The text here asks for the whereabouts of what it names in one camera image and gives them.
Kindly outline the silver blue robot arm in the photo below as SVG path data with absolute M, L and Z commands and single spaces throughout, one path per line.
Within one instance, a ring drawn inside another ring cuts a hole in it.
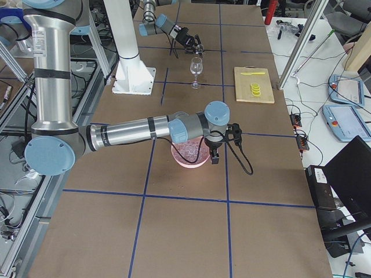
M 72 118 L 70 34 L 89 27 L 88 1 L 24 1 L 23 16 L 31 26 L 37 121 L 26 144 L 26 163 L 42 175 L 60 175 L 88 152 L 170 136 L 172 143 L 200 137 L 209 147 L 212 163 L 226 142 L 230 110 L 213 101 L 194 115 L 177 112 L 117 125 L 79 127 Z
M 139 25 L 141 36 L 166 34 L 182 45 L 186 54 L 197 54 L 202 56 L 204 47 L 199 35 L 188 33 L 187 27 L 181 27 L 164 14 L 155 15 L 158 6 L 173 5 L 177 1 L 143 1 L 143 22 Z

